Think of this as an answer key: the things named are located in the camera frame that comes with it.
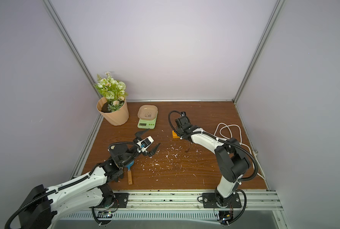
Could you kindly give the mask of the orange power strip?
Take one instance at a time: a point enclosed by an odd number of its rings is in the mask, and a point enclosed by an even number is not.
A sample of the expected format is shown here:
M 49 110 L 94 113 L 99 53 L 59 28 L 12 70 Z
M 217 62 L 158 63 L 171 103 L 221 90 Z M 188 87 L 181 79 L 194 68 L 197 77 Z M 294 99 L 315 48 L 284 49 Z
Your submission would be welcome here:
M 175 131 L 172 131 L 172 138 L 173 139 L 179 139 L 180 136 L 178 136 Z

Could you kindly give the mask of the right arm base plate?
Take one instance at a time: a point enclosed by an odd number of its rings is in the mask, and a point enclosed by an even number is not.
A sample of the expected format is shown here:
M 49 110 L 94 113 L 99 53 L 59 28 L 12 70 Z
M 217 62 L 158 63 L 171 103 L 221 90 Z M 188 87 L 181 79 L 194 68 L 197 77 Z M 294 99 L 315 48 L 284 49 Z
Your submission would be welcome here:
M 206 209 L 211 208 L 237 208 L 242 207 L 241 199 L 238 193 L 231 194 L 229 197 L 224 198 L 219 194 L 206 192 L 201 195 L 201 202 Z

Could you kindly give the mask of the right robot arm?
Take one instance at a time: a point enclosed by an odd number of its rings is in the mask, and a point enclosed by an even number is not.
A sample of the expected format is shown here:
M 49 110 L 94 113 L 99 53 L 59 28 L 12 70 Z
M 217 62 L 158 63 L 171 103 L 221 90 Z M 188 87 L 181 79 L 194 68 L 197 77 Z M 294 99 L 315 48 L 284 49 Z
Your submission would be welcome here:
M 198 144 L 214 153 L 221 180 L 215 189 L 215 199 L 220 206 L 226 206 L 236 194 L 237 187 L 244 181 L 254 179 L 258 174 L 258 165 L 254 156 L 241 147 L 235 139 L 219 138 L 191 124 L 185 112 L 171 111 L 168 121 L 181 139 Z

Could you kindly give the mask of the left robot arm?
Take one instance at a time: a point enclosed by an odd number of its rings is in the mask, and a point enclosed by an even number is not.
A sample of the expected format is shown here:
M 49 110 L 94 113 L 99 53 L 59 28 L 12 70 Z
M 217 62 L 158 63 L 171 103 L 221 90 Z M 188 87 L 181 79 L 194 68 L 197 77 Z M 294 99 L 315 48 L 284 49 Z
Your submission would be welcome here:
M 119 207 L 110 182 L 122 179 L 124 168 L 137 157 L 151 157 L 159 148 L 156 145 L 149 149 L 154 140 L 151 136 L 142 138 L 143 134 L 145 131 L 137 132 L 131 142 L 110 144 L 110 157 L 79 177 L 48 188 L 43 185 L 34 187 L 20 208 L 7 220 L 5 228 L 11 228 L 13 220 L 18 218 L 22 229 L 48 229 L 62 217 L 84 209 Z

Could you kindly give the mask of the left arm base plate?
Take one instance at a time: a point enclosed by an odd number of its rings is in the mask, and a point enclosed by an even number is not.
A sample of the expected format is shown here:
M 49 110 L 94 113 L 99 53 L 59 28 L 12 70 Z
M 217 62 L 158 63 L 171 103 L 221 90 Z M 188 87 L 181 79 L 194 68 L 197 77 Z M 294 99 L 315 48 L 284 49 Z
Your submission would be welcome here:
M 129 193 L 119 193 L 115 192 L 113 197 L 106 197 L 102 200 L 102 202 L 95 206 L 95 208 L 102 209 L 124 209 L 127 207 L 129 200 Z

